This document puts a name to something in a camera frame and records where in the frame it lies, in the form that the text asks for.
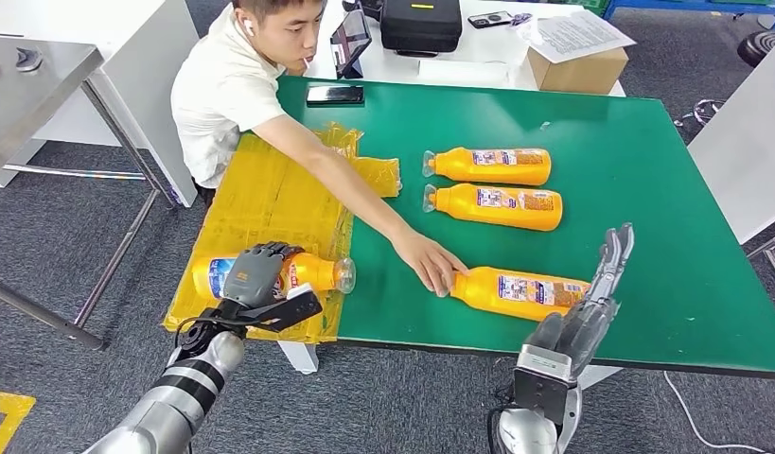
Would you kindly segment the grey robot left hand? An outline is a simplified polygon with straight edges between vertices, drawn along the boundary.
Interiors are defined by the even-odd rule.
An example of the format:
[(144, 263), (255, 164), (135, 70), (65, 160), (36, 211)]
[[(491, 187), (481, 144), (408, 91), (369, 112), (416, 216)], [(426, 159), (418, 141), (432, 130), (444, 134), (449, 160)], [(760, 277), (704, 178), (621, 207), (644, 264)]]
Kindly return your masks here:
[(284, 266), (305, 250), (280, 241), (256, 244), (234, 261), (220, 293), (244, 308), (259, 308), (286, 298), (279, 282)]

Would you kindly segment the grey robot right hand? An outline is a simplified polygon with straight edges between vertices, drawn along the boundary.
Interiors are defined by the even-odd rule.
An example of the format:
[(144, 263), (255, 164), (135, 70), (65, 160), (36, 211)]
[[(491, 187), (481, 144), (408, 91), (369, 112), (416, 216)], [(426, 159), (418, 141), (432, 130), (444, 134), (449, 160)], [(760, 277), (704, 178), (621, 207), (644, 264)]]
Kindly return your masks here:
[(614, 292), (634, 248), (630, 222), (606, 231), (596, 272), (582, 299), (564, 315), (551, 313), (527, 337), (527, 343), (571, 359), (569, 380), (575, 381), (590, 364), (616, 316)]

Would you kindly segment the person's right hand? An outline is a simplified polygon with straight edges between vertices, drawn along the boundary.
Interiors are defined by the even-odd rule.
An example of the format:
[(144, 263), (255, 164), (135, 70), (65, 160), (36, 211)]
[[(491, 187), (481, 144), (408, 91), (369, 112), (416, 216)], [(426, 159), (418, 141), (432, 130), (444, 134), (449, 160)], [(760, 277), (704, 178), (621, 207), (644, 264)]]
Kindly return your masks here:
[(399, 229), (388, 238), (398, 256), (437, 297), (449, 294), (456, 272), (468, 273), (467, 266), (458, 257), (412, 228)]

